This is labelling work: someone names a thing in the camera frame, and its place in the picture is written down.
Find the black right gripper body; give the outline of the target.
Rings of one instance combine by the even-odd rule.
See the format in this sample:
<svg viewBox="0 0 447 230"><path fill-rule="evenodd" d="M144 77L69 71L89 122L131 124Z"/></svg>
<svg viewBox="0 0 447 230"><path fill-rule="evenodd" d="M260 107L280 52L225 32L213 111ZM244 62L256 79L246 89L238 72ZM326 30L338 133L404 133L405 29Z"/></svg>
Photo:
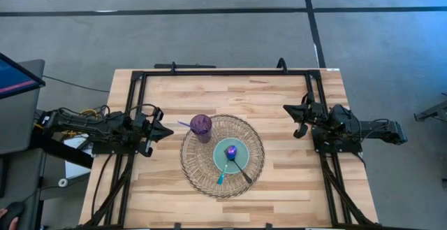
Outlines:
<svg viewBox="0 0 447 230"><path fill-rule="evenodd" d="M302 103L305 105L302 121L303 134L307 133L308 124L319 129L328 130L328 113L325 111L325 106L322 103L315 102L314 95L310 93L305 94Z"/></svg>

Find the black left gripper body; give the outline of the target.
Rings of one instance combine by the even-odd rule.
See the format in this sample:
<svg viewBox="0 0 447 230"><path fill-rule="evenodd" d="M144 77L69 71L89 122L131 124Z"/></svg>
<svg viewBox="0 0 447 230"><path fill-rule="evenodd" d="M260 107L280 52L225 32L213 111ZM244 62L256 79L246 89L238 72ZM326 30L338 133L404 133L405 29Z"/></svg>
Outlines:
<svg viewBox="0 0 447 230"><path fill-rule="evenodd" d="M139 144L138 152L144 157L151 157L153 148L151 143L154 141L154 120L159 120L163 113L158 107L154 107L151 115L146 115L142 111L135 114L133 126L138 132L140 138L144 138L144 141Z"/></svg>

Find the purple slim utensil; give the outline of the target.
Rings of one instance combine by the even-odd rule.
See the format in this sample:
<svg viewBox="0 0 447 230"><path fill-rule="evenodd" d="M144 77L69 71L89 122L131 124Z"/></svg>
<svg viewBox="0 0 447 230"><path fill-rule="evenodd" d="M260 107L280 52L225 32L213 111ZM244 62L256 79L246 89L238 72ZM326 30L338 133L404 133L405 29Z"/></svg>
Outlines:
<svg viewBox="0 0 447 230"><path fill-rule="evenodd" d="M202 132L202 130L200 129L200 127L194 126L193 124L188 124L188 123L186 123L186 122L181 122L181 121L178 121L178 123L181 124L181 125L184 125L184 126L186 126L186 127L188 127L188 128L190 128L190 130L192 130L192 131L193 131L194 133L196 133L196 134L199 134L199 133Z"/></svg>

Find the purple spoon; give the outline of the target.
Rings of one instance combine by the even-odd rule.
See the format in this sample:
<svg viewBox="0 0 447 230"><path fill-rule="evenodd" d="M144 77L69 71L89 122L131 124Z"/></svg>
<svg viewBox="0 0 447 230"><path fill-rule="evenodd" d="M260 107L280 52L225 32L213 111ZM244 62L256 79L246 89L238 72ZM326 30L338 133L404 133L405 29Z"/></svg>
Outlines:
<svg viewBox="0 0 447 230"><path fill-rule="evenodd" d="M238 165L238 163L236 162L235 158L233 157L231 159L231 161L238 167L240 173L243 175L244 179L246 180L247 183L251 184L252 183L252 179L244 172L244 170Z"/></svg>

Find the teal iridescent spoon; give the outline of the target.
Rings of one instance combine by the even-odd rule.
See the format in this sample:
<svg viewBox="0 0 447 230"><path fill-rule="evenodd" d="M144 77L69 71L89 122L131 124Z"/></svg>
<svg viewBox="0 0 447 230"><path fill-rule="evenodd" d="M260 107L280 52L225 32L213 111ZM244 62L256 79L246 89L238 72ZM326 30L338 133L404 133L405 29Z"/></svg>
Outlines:
<svg viewBox="0 0 447 230"><path fill-rule="evenodd" d="M223 168L223 171L222 171L221 175L219 176L219 179L217 180L218 185L222 185L222 183L224 181L226 170L228 168L228 163L230 161L235 160L235 156L237 154L237 148L234 145L230 145L225 149L224 153L225 153L227 160L226 160L225 166Z"/></svg>

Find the purple faceted plastic cup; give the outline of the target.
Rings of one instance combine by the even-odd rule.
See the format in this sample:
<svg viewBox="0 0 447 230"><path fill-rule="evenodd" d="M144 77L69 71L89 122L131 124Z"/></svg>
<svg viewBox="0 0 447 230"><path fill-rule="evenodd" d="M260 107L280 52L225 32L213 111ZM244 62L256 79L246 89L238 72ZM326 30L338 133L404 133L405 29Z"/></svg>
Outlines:
<svg viewBox="0 0 447 230"><path fill-rule="evenodd" d="M208 143L212 135L212 120L207 115L196 115L190 121L192 132L201 143Z"/></svg>

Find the round woven straw placemat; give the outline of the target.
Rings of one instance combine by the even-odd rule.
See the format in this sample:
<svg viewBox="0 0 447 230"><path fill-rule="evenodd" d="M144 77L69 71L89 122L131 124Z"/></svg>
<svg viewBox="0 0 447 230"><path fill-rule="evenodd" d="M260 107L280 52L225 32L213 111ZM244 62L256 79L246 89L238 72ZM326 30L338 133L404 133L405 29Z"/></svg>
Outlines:
<svg viewBox="0 0 447 230"><path fill-rule="evenodd" d="M208 143L201 143L189 131L180 150L180 164L189 184L201 194L216 199L229 199L248 191L259 179L265 162L265 151L261 137L246 121L232 115L215 115L212 120L212 135ZM217 184L221 175L213 161L215 145L225 138L241 140L249 150L249 163L243 169L252 179L249 184L239 172L225 174L222 185Z"/></svg>

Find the pale green ceramic bowl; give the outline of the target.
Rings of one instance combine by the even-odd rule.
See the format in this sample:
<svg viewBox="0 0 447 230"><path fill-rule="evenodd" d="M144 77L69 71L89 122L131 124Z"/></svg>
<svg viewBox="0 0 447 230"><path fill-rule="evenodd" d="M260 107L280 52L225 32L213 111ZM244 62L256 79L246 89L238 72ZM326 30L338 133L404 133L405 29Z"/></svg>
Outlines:
<svg viewBox="0 0 447 230"><path fill-rule="evenodd" d="M220 171L223 171L225 165L227 164L226 174L236 174L240 172L239 168L232 161L227 162L225 150L231 145L234 145L237 148L235 162L242 169L247 166L250 158L248 147L241 140L237 138L225 138L219 141L214 147L213 161L214 165Z"/></svg>

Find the black flat bar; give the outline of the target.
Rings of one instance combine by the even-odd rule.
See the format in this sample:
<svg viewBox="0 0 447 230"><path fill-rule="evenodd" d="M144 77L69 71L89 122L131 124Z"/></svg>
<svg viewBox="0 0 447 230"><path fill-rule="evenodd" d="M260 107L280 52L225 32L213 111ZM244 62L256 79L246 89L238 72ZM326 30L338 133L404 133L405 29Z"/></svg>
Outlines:
<svg viewBox="0 0 447 230"><path fill-rule="evenodd" d="M169 64L155 64L155 69L215 69L216 66L202 64L178 64L171 62Z"/></svg>

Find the white paper sheet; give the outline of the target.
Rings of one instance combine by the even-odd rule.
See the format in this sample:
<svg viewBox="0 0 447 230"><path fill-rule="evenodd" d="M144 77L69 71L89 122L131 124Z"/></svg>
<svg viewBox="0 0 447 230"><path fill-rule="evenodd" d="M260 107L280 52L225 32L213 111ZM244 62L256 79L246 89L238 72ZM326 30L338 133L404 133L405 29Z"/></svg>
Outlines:
<svg viewBox="0 0 447 230"><path fill-rule="evenodd" d="M64 144L75 148L76 150L80 150L83 153L87 153L90 157L92 156L91 148L92 144L87 140L88 135L81 134L78 136L74 136L70 139L66 139ZM65 161L65 176L66 178L76 178L78 176L84 175L86 173L90 173L90 168L82 167L77 164L70 163Z"/></svg>

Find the black metal beam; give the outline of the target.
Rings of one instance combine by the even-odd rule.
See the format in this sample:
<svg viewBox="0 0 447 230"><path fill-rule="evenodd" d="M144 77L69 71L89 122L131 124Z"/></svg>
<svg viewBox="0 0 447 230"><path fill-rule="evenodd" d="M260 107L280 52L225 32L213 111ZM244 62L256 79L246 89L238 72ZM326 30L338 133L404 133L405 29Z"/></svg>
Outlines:
<svg viewBox="0 0 447 230"><path fill-rule="evenodd" d="M85 168L91 168L94 161L94 158L90 154L69 147L42 134L32 133L30 148L40 148L47 154Z"/></svg>

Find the grey metal stand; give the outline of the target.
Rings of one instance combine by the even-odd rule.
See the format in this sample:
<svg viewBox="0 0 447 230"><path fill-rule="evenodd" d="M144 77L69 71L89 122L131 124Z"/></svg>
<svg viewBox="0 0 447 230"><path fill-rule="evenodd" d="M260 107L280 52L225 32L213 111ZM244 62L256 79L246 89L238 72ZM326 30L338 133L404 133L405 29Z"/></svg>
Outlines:
<svg viewBox="0 0 447 230"><path fill-rule="evenodd" d="M424 122L427 118L433 118L447 123L447 93L442 93L446 97L446 100L441 103L428 108L419 113L414 113L415 121Z"/></svg>

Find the grey side desk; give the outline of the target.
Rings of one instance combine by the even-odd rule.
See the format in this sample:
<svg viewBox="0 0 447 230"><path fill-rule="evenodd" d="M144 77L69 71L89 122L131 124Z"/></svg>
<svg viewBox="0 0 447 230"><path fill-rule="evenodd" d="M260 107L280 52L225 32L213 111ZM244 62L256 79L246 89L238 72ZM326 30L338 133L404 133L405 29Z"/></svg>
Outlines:
<svg viewBox="0 0 447 230"><path fill-rule="evenodd" d="M45 62L35 59L19 65L42 77ZM35 228L43 152L29 147L38 95L35 89L0 99L0 208L24 203L16 230Z"/></svg>

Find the black computer monitor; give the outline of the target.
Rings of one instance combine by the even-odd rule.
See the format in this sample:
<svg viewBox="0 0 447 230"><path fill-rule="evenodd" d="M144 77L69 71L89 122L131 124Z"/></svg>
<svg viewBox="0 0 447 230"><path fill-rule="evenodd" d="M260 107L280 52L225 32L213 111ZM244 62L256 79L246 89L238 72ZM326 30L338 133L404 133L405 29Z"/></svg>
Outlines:
<svg viewBox="0 0 447 230"><path fill-rule="evenodd" d="M46 86L46 82L28 69L0 53L0 99Z"/></svg>

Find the black computer mouse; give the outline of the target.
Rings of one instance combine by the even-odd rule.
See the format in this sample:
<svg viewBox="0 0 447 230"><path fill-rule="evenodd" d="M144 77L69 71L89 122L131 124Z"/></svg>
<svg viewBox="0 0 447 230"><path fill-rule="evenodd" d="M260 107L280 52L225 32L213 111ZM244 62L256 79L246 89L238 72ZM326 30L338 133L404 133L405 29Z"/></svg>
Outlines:
<svg viewBox="0 0 447 230"><path fill-rule="evenodd" d="M6 207L8 210L8 213L6 216L2 219L1 222L1 228L6 228L8 226L8 223L6 220L12 220L14 217L19 217L24 211L24 203L23 202L13 202L10 205Z"/></svg>

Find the person's hand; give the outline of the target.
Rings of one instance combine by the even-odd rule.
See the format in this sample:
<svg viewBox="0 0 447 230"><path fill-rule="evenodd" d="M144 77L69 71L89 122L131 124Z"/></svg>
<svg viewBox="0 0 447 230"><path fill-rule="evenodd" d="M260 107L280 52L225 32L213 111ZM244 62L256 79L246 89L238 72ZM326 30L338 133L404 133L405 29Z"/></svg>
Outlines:
<svg viewBox="0 0 447 230"><path fill-rule="evenodd" d="M12 220L6 220L8 226L6 228L1 228L2 219L6 216L7 213L8 210L6 208L0 208L0 230L16 230L19 217L14 217Z"/></svg>

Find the black aluminium table frame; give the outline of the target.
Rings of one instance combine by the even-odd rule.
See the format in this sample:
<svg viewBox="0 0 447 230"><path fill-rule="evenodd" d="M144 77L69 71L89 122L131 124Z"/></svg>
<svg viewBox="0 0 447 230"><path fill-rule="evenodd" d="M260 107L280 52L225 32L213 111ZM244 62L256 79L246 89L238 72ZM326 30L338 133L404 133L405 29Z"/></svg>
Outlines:
<svg viewBox="0 0 447 230"><path fill-rule="evenodd" d="M163 124L174 134L154 145L150 158L136 156L124 226L131 229L328 227L343 222L346 206L339 197L327 202L321 160L312 138L296 139L296 124L283 105L298 105L312 89L324 93L329 106L348 100L339 71L321 70L306 78L295 69L185 69L176 73L152 69L141 81L130 69L118 69L107 103L111 110L148 104L163 110ZM196 191L180 164L187 128L178 123L194 115L234 115L259 134L265 165L254 186L231 199L215 199Z"/></svg>

